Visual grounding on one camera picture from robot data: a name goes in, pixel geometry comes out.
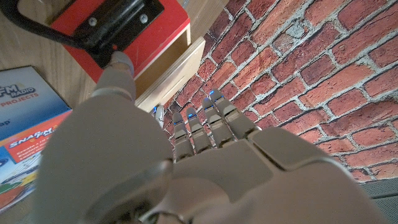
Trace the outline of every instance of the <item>gray plastic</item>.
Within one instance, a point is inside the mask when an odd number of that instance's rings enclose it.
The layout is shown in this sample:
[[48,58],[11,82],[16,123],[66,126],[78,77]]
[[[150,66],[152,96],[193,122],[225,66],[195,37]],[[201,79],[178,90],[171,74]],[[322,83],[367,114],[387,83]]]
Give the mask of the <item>gray plastic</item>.
[[181,160],[174,167],[174,179],[194,177],[219,185],[231,202],[248,190],[270,180],[272,171],[265,157],[246,140],[236,141],[222,149],[210,149]]
[[200,124],[200,120],[193,108],[187,109],[187,117],[189,126],[191,128],[193,144],[197,153],[201,153],[206,149],[211,149],[212,145],[209,137],[207,136],[203,126]]
[[189,133],[185,124],[183,122],[182,116],[180,113],[173,114],[173,122],[174,122],[174,138],[175,138],[175,161],[193,156],[193,148],[191,141],[189,140]]
[[398,178],[369,182],[361,185],[361,187],[371,198],[398,195]]
[[211,132],[213,133],[214,140],[217,147],[222,147],[223,144],[229,141],[234,141],[234,136],[229,130],[228,126],[218,114],[216,108],[213,107],[208,98],[203,100],[203,105],[206,103],[207,108],[205,114],[210,125]]
[[398,195],[393,197],[378,198],[372,200],[391,222],[391,224],[398,223]]
[[315,161],[333,160],[313,144],[281,128],[259,131],[251,137],[251,140],[285,170],[295,170]]
[[292,172],[277,172],[271,180],[246,192],[236,203],[219,204],[197,213],[192,223],[388,222],[342,169],[329,162],[315,162]]

